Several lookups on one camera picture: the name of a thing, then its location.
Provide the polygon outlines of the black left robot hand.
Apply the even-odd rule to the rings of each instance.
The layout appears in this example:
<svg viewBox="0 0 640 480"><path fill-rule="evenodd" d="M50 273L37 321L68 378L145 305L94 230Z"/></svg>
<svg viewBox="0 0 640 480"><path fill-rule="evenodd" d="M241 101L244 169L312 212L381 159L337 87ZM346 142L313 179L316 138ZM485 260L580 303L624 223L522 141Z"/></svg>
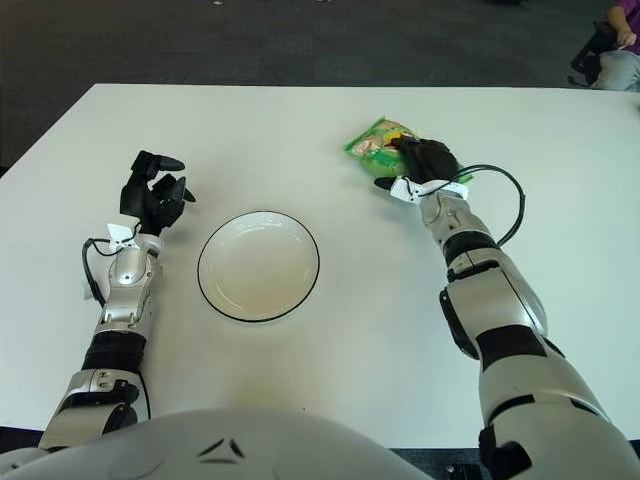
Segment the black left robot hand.
<svg viewBox="0 0 640 480"><path fill-rule="evenodd" d="M184 169L180 160L141 150L121 190L120 213L137 218L140 233L159 236L180 218L187 202L196 202L186 178L172 175Z"/></svg>

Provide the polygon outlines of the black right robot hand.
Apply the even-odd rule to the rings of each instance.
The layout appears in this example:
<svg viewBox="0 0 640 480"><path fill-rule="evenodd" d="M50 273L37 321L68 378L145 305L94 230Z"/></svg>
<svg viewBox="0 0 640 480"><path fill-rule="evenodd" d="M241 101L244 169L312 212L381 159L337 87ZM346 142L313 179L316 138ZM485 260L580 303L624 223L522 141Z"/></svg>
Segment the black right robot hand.
<svg viewBox="0 0 640 480"><path fill-rule="evenodd" d="M456 157L439 141L400 136L392 139L389 146L398 154L400 167L398 173L374 180L374 184L384 190L390 190L398 176L424 184L432 180L451 180L460 170Z"/></svg>

